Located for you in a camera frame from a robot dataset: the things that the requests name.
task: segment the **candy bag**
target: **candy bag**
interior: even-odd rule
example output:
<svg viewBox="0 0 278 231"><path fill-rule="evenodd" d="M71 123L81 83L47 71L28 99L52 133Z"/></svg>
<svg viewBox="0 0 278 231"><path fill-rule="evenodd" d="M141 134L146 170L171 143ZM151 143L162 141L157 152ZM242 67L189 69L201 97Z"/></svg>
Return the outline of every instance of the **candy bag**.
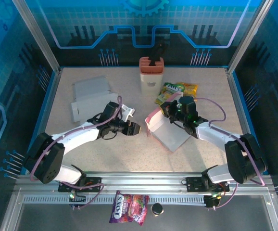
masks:
<svg viewBox="0 0 278 231"><path fill-rule="evenodd" d="M182 91L184 93L184 96L192 96L193 98L196 98L196 92L197 92L198 84L177 82L176 85L184 86L183 87L184 90Z"/></svg>
<svg viewBox="0 0 278 231"><path fill-rule="evenodd" d="M184 82L178 82L176 84L173 84L173 83L166 82L164 83L161 92L159 93L157 99L155 100L155 103L161 105L177 91L183 92L184 96L192 96L195 98L197 88L198 88L198 84L190 84Z"/></svg>
<svg viewBox="0 0 278 231"><path fill-rule="evenodd" d="M109 223L137 222L143 225L147 215L149 196L116 192Z"/></svg>

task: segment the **robotic arm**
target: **robotic arm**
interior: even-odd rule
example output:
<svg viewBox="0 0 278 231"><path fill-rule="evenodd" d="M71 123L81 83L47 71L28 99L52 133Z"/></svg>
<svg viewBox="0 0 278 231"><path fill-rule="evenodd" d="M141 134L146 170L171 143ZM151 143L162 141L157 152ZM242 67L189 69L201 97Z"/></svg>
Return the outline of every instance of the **robotic arm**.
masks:
<svg viewBox="0 0 278 231"><path fill-rule="evenodd" d="M54 141L58 140L42 158L39 166L37 167L34 176L37 177L42 183L46 184L52 180L67 182L75 186L84 186L86 184L86 174L79 168L73 166L68 167L62 165L62 159L72 149L90 141L105 136L111 131L116 136L118 132L127 136L133 136L140 133L140 126L128 120L128 116L132 116L134 109L122 105L118 116L112 118L108 123L96 126L89 129L83 129L90 125L100 124L111 117L117 112L119 104L110 102L106 105L104 111L89 119L83 125L67 132L55 135L48 135L45 132L37 136L32 147L26 155L23 166L32 172L38 159L44 150Z"/></svg>
<svg viewBox="0 0 278 231"><path fill-rule="evenodd" d="M198 116L192 97L181 97L179 103L176 100L164 102L161 110L170 123L182 123L182 128L189 135L208 141L226 153L227 164L209 168L202 173L201 182L204 182L205 189L231 180L243 184L257 176L258 171L262 173L267 170L265 157L253 135L234 134L212 125L207 119Z"/></svg>

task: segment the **pink cable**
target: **pink cable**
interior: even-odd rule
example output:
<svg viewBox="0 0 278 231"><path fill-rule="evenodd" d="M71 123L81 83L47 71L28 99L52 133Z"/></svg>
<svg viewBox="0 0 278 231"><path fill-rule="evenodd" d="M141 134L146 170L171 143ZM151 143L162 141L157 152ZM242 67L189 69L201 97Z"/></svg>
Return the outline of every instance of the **pink cable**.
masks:
<svg viewBox="0 0 278 231"><path fill-rule="evenodd" d="M96 197L98 197L100 195L100 193L102 192L102 190L104 189L105 185L103 183L97 183L97 184L93 184L93 185L89 185L89 186L84 186L84 187L80 187L80 186L75 186L75 185L72 185L72 184L69 184L67 182L62 182L63 184L73 188L73 189L90 189L90 188L94 188L94 187L97 187L97 186L101 186L101 189L100 191L88 202L86 203L85 205L82 205L80 207L76 207L76 208L84 208L86 206L88 206L89 204L91 204L93 201L95 201Z"/></svg>
<svg viewBox="0 0 278 231"><path fill-rule="evenodd" d="M253 166L253 168L254 168L255 173L257 174L258 178L260 179L261 185L262 185L262 186L265 186L265 183L264 183L264 181L263 181L263 178L262 178L262 176L261 176L261 173L260 173L258 167L256 166L256 164L255 164L255 162L254 162L254 159L253 159L253 157L251 156L251 154L250 154L248 148L246 147L246 145L244 144L244 142L242 142L238 137L232 135L231 133L229 133L229 132L227 132L227 131L224 131L224 130L222 130L222 129L219 129L219 128L216 128L216 127L213 127L213 126L212 126L212 123L213 123L213 122L223 122L223 121L226 120L227 114L226 114L225 110L223 109L223 107L220 106L220 105L219 105L218 103L216 103L215 101L210 100L210 99L207 99L207 98L196 98L196 99L197 99L197 100L208 100L209 102L212 102L213 104L215 104L217 107L220 108L220 110L221 110L221 111L223 112L223 114L224 114L224 118L223 118L223 119L213 119L213 120L211 120L211 121L208 123L208 126L209 126L211 129L213 129L213 130L219 131L219 132L221 132L221 133L223 133L223 134L225 134L225 135L227 135L227 136L229 136L229 137L232 137L232 138L236 139L237 142L240 143L240 145L241 145L241 146L243 147L243 149L245 150L245 152L246 152L246 154L247 154L247 156L248 156L248 158L249 158L249 160L250 160L250 162L251 162L251 164L252 164L252 166Z"/></svg>
<svg viewBox="0 0 278 231"><path fill-rule="evenodd" d="M261 181L261 184L260 184L259 182L256 182L256 181L253 180L253 179L251 179L250 181L255 182L255 183L257 183L257 184L260 184L260 185L262 185L262 186L265 186L265 183L264 183L263 178L262 178L262 176L261 176L261 174L260 174L260 171L259 171L258 167L256 166L256 164L255 164L255 162L254 162L254 160L253 160L253 157L251 156L251 154L250 154L249 150L247 149L246 145L244 144L244 142L242 142L238 137L232 135L231 133L226 132L226 131L223 131L223 130L221 130L221 129L219 129L219 128L215 128L215 127L212 126L211 123L213 123L213 122L223 122L223 121L226 120L227 114L226 114L225 110L223 109L223 107L220 106L220 105L219 105L218 103L216 103L215 101L210 100L210 99L207 99L207 98L196 98L196 99L197 99L197 100L207 100L207 101L209 101L209 102L215 104L217 107L220 108L220 110L221 110L222 113L224 114L224 118L223 118L223 119L213 119L213 120L211 120L211 121L208 123L208 126L209 126L211 129L214 129L214 130L216 130L216 131L219 131L219 132L221 132L221 133L223 133L223 134L225 134L225 135L228 135L228 136L230 136L230 137L236 139L236 140L238 141L238 143L240 143L240 145L241 145L241 146L243 147L243 149L245 150L245 152L246 152L246 154L247 154L247 156L248 156L248 158L249 158L249 160L250 160L250 162L251 162L251 164L252 164L252 166L253 166L253 168L254 168L256 174L257 174L257 176L259 177L259 179L260 179L260 181ZM234 195L235 195L235 193L236 193L236 191L237 191L238 186L239 186L239 184L236 182L235 189L234 189L232 195L230 196L230 198L229 198L223 205L219 205L219 206L217 206L217 207L214 207L213 209L216 210L216 209L221 208L221 207L225 206L226 204L228 204L228 203L233 199L233 197L234 197Z"/></svg>
<svg viewBox="0 0 278 231"><path fill-rule="evenodd" d="M43 157L45 156L45 154L48 152L48 150L55 144L57 143L58 141L60 140L63 140L65 137L69 136L70 134L73 134L74 132L77 132L77 131L81 131L81 130L86 130L86 129L90 129L90 128L95 128L97 126L101 126L101 125L104 125L106 123L108 123L109 121L111 121L112 119L114 119L116 117L116 115L119 113L121 107L122 107L122 97L119 95L118 98L118 103L119 103L119 106L117 108L117 110L114 112L113 116L110 117L109 119L105 120L104 122L101 122L99 124L93 124L93 125L89 125L89 126L85 126L85 127L81 127L81 128L76 128L74 130L71 130L67 133L65 133L64 135L60 136L59 138L57 138L56 140L54 140L50 145L48 145L48 147L43 151L43 153L40 155L40 157L38 158L37 162L35 163L31 173L30 173L30 180L31 181L37 181L37 179L34 179L33 176L35 174L35 171L37 169L37 167L39 166L40 162L42 161Z"/></svg>

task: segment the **black bottle cap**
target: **black bottle cap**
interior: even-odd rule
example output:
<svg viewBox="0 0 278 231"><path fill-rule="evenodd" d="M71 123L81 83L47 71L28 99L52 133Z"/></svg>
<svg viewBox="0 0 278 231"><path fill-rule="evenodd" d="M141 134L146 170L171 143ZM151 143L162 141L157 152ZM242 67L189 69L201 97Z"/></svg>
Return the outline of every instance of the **black bottle cap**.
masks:
<svg viewBox="0 0 278 231"><path fill-rule="evenodd" d="M152 212L155 215L160 215L163 212L163 206L160 203L155 203L152 206Z"/></svg>

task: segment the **gear graphic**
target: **gear graphic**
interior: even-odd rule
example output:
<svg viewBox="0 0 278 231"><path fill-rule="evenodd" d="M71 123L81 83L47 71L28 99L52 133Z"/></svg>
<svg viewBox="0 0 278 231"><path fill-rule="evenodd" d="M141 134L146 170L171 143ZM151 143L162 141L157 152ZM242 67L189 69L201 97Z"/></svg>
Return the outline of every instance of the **gear graphic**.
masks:
<svg viewBox="0 0 278 231"><path fill-rule="evenodd" d="M141 14L152 16L153 13L158 13L159 9L164 9L164 5L169 3L169 0L121 0L124 10L129 13L134 13L136 16Z"/></svg>
<svg viewBox="0 0 278 231"><path fill-rule="evenodd" d="M13 16L12 0L0 0L0 20L6 24Z"/></svg>

